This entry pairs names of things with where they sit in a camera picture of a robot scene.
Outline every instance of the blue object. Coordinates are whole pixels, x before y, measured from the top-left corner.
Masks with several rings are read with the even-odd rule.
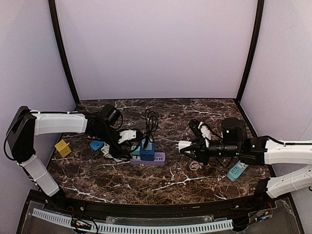
[[[96,151],[98,151],[99,149],[103,148],[104,142],[95,140],[95,141],[92,141],[92,142],[90,143],[90,146],[91,146],[92,150],[93,150],[94,152],[96,152]]]
[[[141,144],[142,147],[143,147],[144,143],[145,143],[145,138],[142,140],[142,144]],[[153,143],[151,143],[151,142],[149,141],[145,149],[146,149],[146,150],[152,150],[152,149],[153,149],[152,144],[153,144]]]
[[[132,150],[134,150],[135,149],[135,145],[133,145],[132,147],[131,147],[131,151]],[[135,156],[140,156],[140,149],[141,149],[141,146],[139,146],[136,150],[134,150],[131,154],[132,155],[135,155]]]
[[[238,161],[238,163],[235,166],[233,166],[232,169],[230,169],[228,173],[228,178],[233,182],[236,181],[237,178],[239,178],[240,175],[243,174],[243,172],[246,170],[247,167],[248,167],[247,164]]]
[[[152,143],[152,149],[151,150],[143,150],[143,147],[141,146],[140,149],[140,156],[141,160],[143,161],[154,161],[154,154],[155,154],[155,144]]]

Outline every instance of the black pole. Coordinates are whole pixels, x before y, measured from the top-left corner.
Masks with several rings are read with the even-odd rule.
[[[249,72],[252,67],[252,63],[254,59],[254,52],[257,46],[257,41],[258,41],[258,36],[259,36],[259,31],[260,31],[263,6],[264,6],[264,0],[258,0],[257,12],[256,12],[255,19],[254,19],[252,40],[250,42],[250,48],[249,48],[249,52],[247,56],[244,74],[243,74],[242,81],[240,83],[239,90],[238,90],[237,97],[236,97],[236,100],[238,102],[242,100],[244,90],[247,84]]]
[[[55,5],[55,0],[49,0],[49,7],[50,7],[51,20],[52,20],[52,24],[53,24],[55,39],[56,39],[57,45],[58,45],[59,56],[60,56],[60,59],[61,59],[62,64],[63,64],[63,69],[64,69],[64,72],[65,72],[65,75],[67,78],[67,82],[68,82],[70,91],[72,93],[72,96],[74,98],[75,103],[78,104],[80,102],[80,100],[78,97],[77,89],[76,89],[75,84],[74,84],[72,73],[71,73],[70,68],[69,68],[69,64],[67,61],[67,56],[65,53],[62,35],[60,33],[60,28],[59,28],[59,19],[58,19],[58,13],[57,13],[56,5]]]

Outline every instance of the brown marble surface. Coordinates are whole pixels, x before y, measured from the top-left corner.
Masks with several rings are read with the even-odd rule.
[[[192,160],[178,152],[180,140],[194,138],[188,128],[192,118],[210,124],[219,134],[224,118],[243,119],[231,99],[83,101],[78,110],[95,112],[106,103],[122,112],[123,127],[126,128],[144,130],[146,108],[160,114],[155,144],[157,152],[166,153],[166,164],[144,166],[129,162],[116,163],[113,159],[104,158],[101,153],[94,153],[87,135],[64,134],[63,139],[70,143],[73,152],[66,158],[61,158],[56,152],[48,171],[68,197],[142,205],[208,202],[252,195],[257,182],[270,176],[267,166],[249,166],[236,182],[231,182],[227,173],[237,163],[237,158],[228,168],[222,168],[212,158],[208,166],[192,171]]]

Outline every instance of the yellow box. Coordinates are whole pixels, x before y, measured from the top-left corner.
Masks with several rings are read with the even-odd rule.
[[[62,157],[66,157],[67,155],[69,155],[71,153],[71,150],[70,150],[68,144],[64,140],[61,140],[59,143],[57,143],[55,145],[55,148],[57,151],[59,151],[59,153]]]

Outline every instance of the black frame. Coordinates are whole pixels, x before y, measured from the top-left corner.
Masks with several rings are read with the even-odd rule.
[[[80,103],[80,99],[77,93],[77,89],[75,87],[73,76],[70,71],[69,63],[67,60],[67,56],[66,56],[62,36],[61,36],[57,9],[56,9],[56,2],[55,0],[48,0],[48,1],[49,1],[51,20],[53,24],[55,38],[56,38],[56,42],[58,45],[59,55],[62,61],[62,65],[65,71],[65,75],[66,75],[67,82],[70,87],[73,99],[76,105],[78,105]],[[251,38],[251,44],[250,44],[250,48],[249,48],[249,52],[248,52],[248,56],[246,60],[243,77],[240,83],[237,96],[236,98],[233,98],[235,104],[237,105],[242,116],[244,117],[246,124],[249,127],[254,137],[257,136],[256,131],[254,130],[251,122],[249,121],[242,106],[240,105],[240,102],[244,94],[244,90],[247,84],[248,76],[249,76],[253,58],[254,58],[254,53],[255,53],[255,49],[257,45],[261,19],[262,19],[262,14],[263,14],[263,7],[264,7],[264,0],[258,0],[256,16],[255,16],[255,21],[254,21],[254,26],[253,26],[253,34]],[[271,176],[276,176],[272,166],[268,165],[268,168],[271,172]],[[166,205],[166,206],[117,205],[117,204],[90,202],[90,201],[84,201],[84,200],[78,200],[78,199],[72,199],[72,198],[66,198],[66,199],[77,205],[77,209],[75,210],[78,210],[80,207],[84,207],[84,211],[81,212],[82,214],[92,216],[93,218],[98,218],[98,219],[103,219],[108,215],[122,216],[122,217],[134,217],[135,216],[135,217],[149,217],[149,218],[158,217],[159,218],[159,217],[199,216],[199,215],[206,215],[207,213],[209,213],[210,215],[214,215],[215,218],[218,218],[218,217],[242,218],[246,216],[246,212],[233,211],[232,208],[235,208],[235,206],[238,203],[244,202],[250,197],[251,196],[235,198],[235,199],[226,200],[226,201],[216,201],[216,202],[208,202],[208,203],[200,203],[200,204]],[[299,229],[301,233],[304,233],[301,220],[299,218],[298,211],[296,209],[296,206],[294,204],[291,194],[288,193],[281,197],[287,197],[290,200],[294,214],[298,222]],[[26,203],[24,205],[22,214],[21,214],[17,233],[21,232],[22,223],[25,218],[29,202],[32,200],[32,201],[44,203],[46,198],[47,196],[41,192],[34,191],[34,190],[30,191],[27,197]],[[58,211],[53,206],[47,205],[46,207],[51,210]]]

